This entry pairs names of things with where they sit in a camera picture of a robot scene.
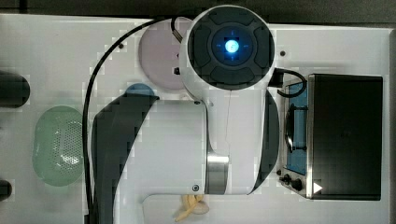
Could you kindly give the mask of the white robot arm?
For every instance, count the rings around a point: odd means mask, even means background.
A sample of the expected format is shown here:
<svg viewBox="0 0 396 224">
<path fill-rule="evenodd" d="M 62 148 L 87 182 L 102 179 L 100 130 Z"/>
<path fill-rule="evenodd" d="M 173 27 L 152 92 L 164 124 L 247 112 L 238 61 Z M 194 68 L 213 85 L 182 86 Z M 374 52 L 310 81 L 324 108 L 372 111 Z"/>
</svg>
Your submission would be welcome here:
<svg viewBox="0 0 396 224">
<path fill-rule="evenodd" d="M 275 167 L 267 23 L 247 8 L 218 6 L 180 24 L 178 35 L 144 33 L 139 61 L 148 82 L 94 118 L 90 224 L 144 224 L 152 195 L 248 195 Z"/>
</svg>

